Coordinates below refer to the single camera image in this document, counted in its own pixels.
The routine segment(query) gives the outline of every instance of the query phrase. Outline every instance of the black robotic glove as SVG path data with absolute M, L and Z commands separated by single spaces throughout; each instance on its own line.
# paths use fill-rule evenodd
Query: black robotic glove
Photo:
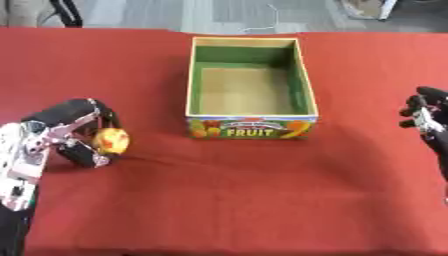
M 420 131 L 422 140 L 436 153 L 442 176 L 448 182 L 448 92 L 431 87 L 418 87 L 417 93 L 418 95 L 409 97 L 406 101 L 407 107 L 400 111 L 401 116 L 413 119 L 400 122 L 400 126 L 420 129 L 421 123 L 418 123 L 416 118 L 421 109 L 426 108 L 433 121 L 445 128 Z

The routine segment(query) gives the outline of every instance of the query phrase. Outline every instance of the printed fruit illustration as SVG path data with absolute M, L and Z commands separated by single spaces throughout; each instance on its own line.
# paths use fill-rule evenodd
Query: printed fruit illustration
M 205 130 L 205 126 L 201 120 L 194 119 L 190 121 L 191 130 Z
M 204 121 L 206 127 L 216 127 L 219 128 L 221 122 L 219 120 L 206 120 Z
M 286 128 L 291 132 L 281 136 L 281 139 L 290 139 L 297 137 L 300 134 L 306 132 L 311 127 L 311 123 L 302 121 L 292 121 L 286 125 Z
M 211 137 L 219 137 L 221 135 L 221 129 L 216 127 L 208 128 L 207 133 Z
M 197 129 L 197 130 L 192 130 L 191 135 L 193 135 L 193 137 L 196 137 L 196 138 L 204 138 L 204 137 L 207 137 L 207 132 L 205 130 Z
M 302 127 L 304 125 L 306 125 L 306 122 L 296 120 L 296 121 L 289 122 L 286 125 L 286 129 L 291 130 L 291 131 L 297 131 L 297 130 L 302 129 Z

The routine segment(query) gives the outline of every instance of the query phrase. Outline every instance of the table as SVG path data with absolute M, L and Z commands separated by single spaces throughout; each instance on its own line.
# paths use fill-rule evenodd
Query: table
M 98 98 L 133 138 L 96 170 L 52 156 L 27 255 L 448 252 L 435 156 L 397 111 L 448 88 L 448 35 L 303 33 L 321 119 L 304 141 L 198 141 L 184 104 L 192 35 L 0 29 L 0 122 Z

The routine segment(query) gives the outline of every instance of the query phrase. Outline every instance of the white cable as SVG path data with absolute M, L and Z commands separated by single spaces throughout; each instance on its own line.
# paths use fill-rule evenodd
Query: white cable
M 279 14 L 278 14 L 278 9 L 275 8 L 272 4 L 267 4 L 274 12 L 275 15 L 275 21 L 273 23 L 272 26 L 269 27 L 262 27 L 262 28 L 245 28 L 243 29 L 243 32 L 249 31 L 249 30 L 265 30 L 265 29 L 275 29 L 275 27 L 277 26 L 277 24 L 279 23 Z

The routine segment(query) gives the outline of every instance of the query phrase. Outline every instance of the fruit box label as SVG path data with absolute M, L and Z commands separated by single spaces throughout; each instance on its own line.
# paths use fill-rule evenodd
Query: fruit box label
M 292 139 L 303 136 L 314 122 L 302 120 L 188 120 L 194 138 Z

